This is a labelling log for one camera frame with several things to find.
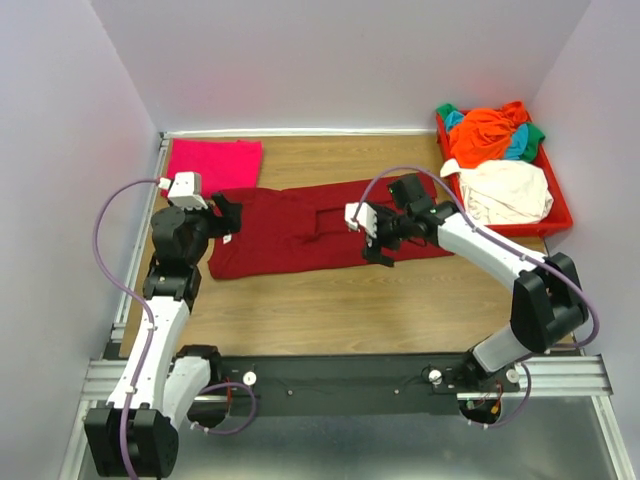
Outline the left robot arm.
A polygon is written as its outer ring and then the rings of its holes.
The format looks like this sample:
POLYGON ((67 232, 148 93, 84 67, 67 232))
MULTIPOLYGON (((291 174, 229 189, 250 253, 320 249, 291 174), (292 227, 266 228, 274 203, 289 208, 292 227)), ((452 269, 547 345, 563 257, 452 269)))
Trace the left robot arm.
POLYGON ((179 427, 198 394, 222 380, 213 346, 178 347, 202 276, 209 243, 240 231, 243 207, 217 193, 209 201, 172 200, 150 220, 153 255, 141 293, 138 333, 105 405, 91 409, 85 434, 102 477, 168 477, 179 448, 179 427))

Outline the dark red t shirt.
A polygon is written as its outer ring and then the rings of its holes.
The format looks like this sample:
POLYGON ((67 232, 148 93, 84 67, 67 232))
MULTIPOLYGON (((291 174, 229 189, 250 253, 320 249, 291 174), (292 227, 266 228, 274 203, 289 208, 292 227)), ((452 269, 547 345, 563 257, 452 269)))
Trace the dark red t shirt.
POLYGON ((215 241, 208 260, 215 280, 362 266, 364 236, 350 231, 344 207, 367 180, 275 190, 227 190, 242 205, 241 229, 215 241))

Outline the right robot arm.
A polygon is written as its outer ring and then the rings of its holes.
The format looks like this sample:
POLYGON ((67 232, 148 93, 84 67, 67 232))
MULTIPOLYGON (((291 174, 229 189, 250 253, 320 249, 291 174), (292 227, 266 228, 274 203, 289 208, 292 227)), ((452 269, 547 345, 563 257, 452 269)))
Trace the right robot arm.
POLYGON ((456 368, 462 384, 480 392, 497 372, 532 354, 558 347, 596 315, 579 284, 573 260, 526 249, 477 224, 456 201, 435 202, 418 174, 388 184, 394 203, 387 208, 366 195, 344 208, 344 221, 363 231, 363 258, 391 267, 390 252, 421 241, 464 257, 502 284, 512 295, 510 317, 496 333, 473 346, 456 368))

